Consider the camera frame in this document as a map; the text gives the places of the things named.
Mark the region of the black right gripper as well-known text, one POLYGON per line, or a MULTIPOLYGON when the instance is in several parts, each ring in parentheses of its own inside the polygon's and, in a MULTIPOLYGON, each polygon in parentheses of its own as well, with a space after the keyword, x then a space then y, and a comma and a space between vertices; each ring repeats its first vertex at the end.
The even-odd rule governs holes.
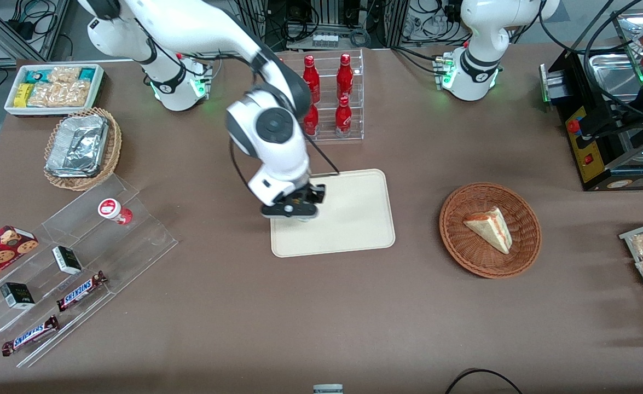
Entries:
POLYGON ((273 205, 262 205, 260 212, 266 218, 314 219, 318 216, 317 205, 323 203, 325 194, 325 184, 306 184, 289 195, 276 198, 273 205))

